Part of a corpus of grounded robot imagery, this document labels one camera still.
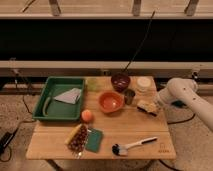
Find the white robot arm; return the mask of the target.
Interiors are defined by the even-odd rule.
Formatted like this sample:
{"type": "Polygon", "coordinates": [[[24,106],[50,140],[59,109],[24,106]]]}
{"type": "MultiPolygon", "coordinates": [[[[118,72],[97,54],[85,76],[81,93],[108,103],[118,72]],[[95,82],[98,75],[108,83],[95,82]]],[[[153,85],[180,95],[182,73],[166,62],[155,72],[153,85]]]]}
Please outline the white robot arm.
{"type": "Polygon", "coordinates": [[[193,79],[172,78],[157,92],[155,101],[159,105],[183,102],[213,132],[213,105],[197,93],[198,85],[193,79]]]}

